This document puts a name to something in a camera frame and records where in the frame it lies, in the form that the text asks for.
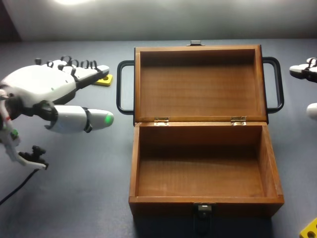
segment open wooden box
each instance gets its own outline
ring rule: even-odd
[[[278,107],[266,108],[263,62]],[[135,65],[134,110],[121,108],[121,70]],[[118,66],[117,106],[134,115],[133,215],[272,216],[284,203],[267,128],[283,106],[279,63],[261,46],[136,48]]]

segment gray table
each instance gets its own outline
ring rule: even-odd
[[[188,41],[162,42],[54,42],[0,45],[0,78],[33,64],[33,59],[55,60],[71,55],[116,67],[133,59],[135,46],[183,46]],[[316,56],[317,40],[222,40],[206,45],[262,44],[263,56],[281,64],[285,106],[269,115],[269,131],[283,186],[285,205],[272,219],[222,218],[214,221],[218,238],[290,238],[317,217],[317,122],[305,113],[317,102],[317,84],[289,75],[291,65]],[[273,69],[265,66],[268,106],[276,105]],[[133,69],[123,72],[124,108],[133,105]],[[115,105],[116,81],[106,88],[89,86],[69,104],[109,110],[114,124],[93,133],[61,135],[46,131],[40,118],[19,117],[14,121],[21,151],[36,144],[47,150],[50,163],[16,195],[0,207],[2,238],[119,238],[191,237],[190,218],[141,218],[133,221],[129,206],[132,116],[119,113]],[[0,198],[11,192],[31,172],[12,163],[0,150]]]

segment wire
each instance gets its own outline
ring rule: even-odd
[[[33,172],[31,172],[28,177],[26,177],[26,179],[23,181],[22,184],[19,185],[19,187],[17,187],[15,190],[13,190],[10,194],[8,194],[4,199],[2,199],[0,201],[0,206],[5,202],[7,201],[9,198],[12,197],[12,195],[14,195],[18,190],[20,190],[26,183],[27,181],[38,171],[39,169],[35,169],[33,170]]]

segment latch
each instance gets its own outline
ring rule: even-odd
[[[231,117],[230,121],[231,121],[231,125],[246,125],[246,120],[247,117],[246,116],[242,116],[242,117]]]
[[[194,203],[194,230],[201,237],[211,237],[212,207],[207,203]]]
[[[190,41],[190,45],[187,46],[204,46],[201,41]]]
[[[168,118],[154,118],[154,125],[168,126]]]

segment yellow block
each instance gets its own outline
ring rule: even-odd
[[[309,223],[299,234],[300,238],[313,238],[317,237],[317,218]]]
[[[112,75],[108,74],[106,77],[99,79],[97,82],[95,82],[95,85],[99,85],[99,86],[110,86],[112,83]]]

